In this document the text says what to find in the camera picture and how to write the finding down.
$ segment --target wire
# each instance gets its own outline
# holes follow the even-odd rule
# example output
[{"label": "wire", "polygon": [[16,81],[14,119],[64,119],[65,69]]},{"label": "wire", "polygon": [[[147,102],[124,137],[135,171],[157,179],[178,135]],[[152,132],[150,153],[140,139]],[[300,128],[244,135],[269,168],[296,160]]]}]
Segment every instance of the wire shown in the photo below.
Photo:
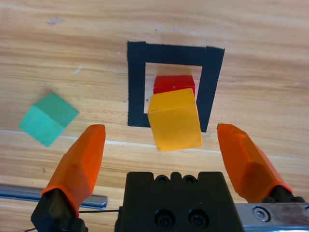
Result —
[{"label": "wire", "polygon": [[119,209],[79,211],[80,214],[81,213],[111,213],[111,212],[119,212]]},{"label": "wire", "polygon": [[[79,211],[79,213],[112,213],[112,212],[119,212],[119,209],[113,209],[113,210],[89,210],[89,211]],[[33,231],[35,228],[26,230],[24,232]]]},{"label": "wire", "polygon": [[32,229],[26,230],[26,231],[24,231],[24,232],[29,232],[29,231],[33,231],[33,230],[35,230],[35,228],[32,228]]}]

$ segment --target wooden table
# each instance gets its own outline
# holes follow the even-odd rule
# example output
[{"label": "wooden table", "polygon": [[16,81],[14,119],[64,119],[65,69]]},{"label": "wooden table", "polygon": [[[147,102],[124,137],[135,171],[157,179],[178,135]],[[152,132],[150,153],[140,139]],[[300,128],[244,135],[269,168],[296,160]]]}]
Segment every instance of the wooden table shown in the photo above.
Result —
[{"label": "wooden table", "polygon": [[[244,202],[216,135],[218,123],[231,123],[308,201],[308,8],[307,0],[0,0],[0,183],[44,188],[76,138],[100,123],[107,143],[94,193],[109,197],[109,209],[122,205],[130,171],[220,171],[235,202]],[[158,152],[150,128],[127,126],[127,41],[225,48],[200,151]],[[200,68],[147,64],[146,100],[157,73],[192,73],[198,84]],[[46,148],[18,124],[51,92],[80,114]],[[35,205],[0,199],[0,231],[32,228]],[[82,218],[91,232],[113,232],[116,216]]]}]

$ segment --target wooden block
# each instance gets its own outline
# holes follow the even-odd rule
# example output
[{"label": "wooden block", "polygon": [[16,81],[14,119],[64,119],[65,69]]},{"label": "wooden block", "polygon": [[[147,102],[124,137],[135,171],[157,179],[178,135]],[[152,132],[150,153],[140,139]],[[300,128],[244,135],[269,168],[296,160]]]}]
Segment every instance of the wooden block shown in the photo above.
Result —
[{"label": "wooden block", "polygon": [[52,93],[30,108],[19,128],[43,145],[50,146],[77,115],[76,109]]},{"label": "wooden block", "polygon": [[148,119],[159,151],[202,146],[197,105],[191,88],[154,94]]},{"label": "wooden block", "polygon": [[191,75],[157,76],[154,82],[154,94],[191,88],[195,96],[195,83]]}]

